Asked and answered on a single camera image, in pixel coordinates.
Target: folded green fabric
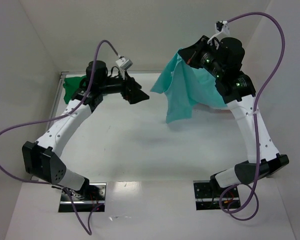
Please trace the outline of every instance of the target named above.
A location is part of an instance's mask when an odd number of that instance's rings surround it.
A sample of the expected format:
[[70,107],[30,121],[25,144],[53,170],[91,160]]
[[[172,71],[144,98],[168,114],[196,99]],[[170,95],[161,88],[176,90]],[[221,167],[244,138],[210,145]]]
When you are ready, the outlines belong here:
[[178,52],[167,64],[151,92],[166,95],[168,110],[165,122],[192,117],[192,108],[200,103],[213,108],[226,107],[215,87],[215,78],[204,68],[188,66]]
[[67,77],[64,79],[63,87],[65,89],[65,95],[63,97],[63,100],[65,104],[68,104],[71,100],[73,94],[77,91],[77,89],[80,86],[80,82],[82,79],[84,79],[86,76],[74,76],[74,77]]

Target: gray wall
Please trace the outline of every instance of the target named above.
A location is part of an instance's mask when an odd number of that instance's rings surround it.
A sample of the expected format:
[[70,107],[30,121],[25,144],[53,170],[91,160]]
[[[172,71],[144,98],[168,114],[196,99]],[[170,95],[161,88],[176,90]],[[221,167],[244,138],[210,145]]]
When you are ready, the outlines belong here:
[[[0,0],[0,131],[48,117],[58,73],[17,0]],[[14,130],[0,138],[0,163],[25,177],[21,147],[44,125]],[[21,183],[0,172],[0,240],[5,239]]]
[[[300,0],[272,0],[266,12],[281,24],[286,49],[277,74],[261,97],[260,109],[275,145],[290,158],[276,180],[295,237],[300,240]],[[277,63],[280,49],[278,30],[262,19],[246,49],[244,64],[259,87]]]
[[[99,41],[111,41],[130,57],[134,70],[162,70],[179,48],[214,24],[239,14],[264,11],[270,0],[20,0],[54,62],[63,71],[85,70]],[[251,17],[231,30],[247,44],[259,22]],[[103,47],[100,59],[116,56]]]

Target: turquoise fabric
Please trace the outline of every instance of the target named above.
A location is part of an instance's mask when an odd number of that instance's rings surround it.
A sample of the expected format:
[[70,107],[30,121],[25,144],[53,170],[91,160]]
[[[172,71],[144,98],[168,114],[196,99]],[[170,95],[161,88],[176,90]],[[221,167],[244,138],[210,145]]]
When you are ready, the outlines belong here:
[[226,107],[215,87],[215,78],[203,68],[188,66],[178,53],[167,64],[151,92],[166,95],[167,124],[175,120],[190,119],[192,108],[198,103],[213,108]]

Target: white table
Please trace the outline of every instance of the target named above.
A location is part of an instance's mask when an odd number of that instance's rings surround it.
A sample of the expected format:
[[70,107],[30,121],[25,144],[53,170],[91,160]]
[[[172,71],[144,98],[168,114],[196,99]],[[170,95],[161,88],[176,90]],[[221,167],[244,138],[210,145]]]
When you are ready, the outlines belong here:
[[[294,240],[276,180],[259,181],[258,215],[239,222],[219,210],[196,211],[193,181],[246,160],[229,112],[200,105],[193,118],[165,123],[167,100],[150,93],[158,74],[132,74],[150,100],[129,105],[108,95],[76,131],[61,159],[91,182],[107,182],[105,212],[88,236],[73,213],[58,213],[60,191],[24,183],[6,240]],[[58,113],[65,109],[61,98]],[[241,202],[249,194],[239,188]],[[254,211],[255,201],[239,216]],[[88,213],[80,214],[87,220]]]

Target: mounting plate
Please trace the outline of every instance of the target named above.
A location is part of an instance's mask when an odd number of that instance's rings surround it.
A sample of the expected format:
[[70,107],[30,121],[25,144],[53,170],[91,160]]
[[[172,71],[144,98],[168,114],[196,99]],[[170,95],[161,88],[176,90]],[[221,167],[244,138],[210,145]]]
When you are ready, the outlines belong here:
[[[209,181],[194,181],[193,188],[195,196],[195,206],[197,210],[220,209],[220,194],[215,194],[212,192]],[[231,202],[233,203],[230,205],[230,209],[237,209],[241,206],[237,188],[231,190],[230,193],[222,199],[222,206],[224,208],[227,208]]]
[[[90,183],[92,186],[97,186],[100,191],[99,195],[102,196],[98,201],[94,200],[82,200],[77,197],[79,195],[73,195],[72,200],[78,212],[91,212],[91,210],[97,205],[102,204],[100,207],[96,209],[96,212],[104,212],[105,211],[105,200],[106,200],[106,183]],[[59,213],[73,213],[74,209],[72,207],[71,201],[67,194],[64,192],[61,193],[60,204],[59,204]]]

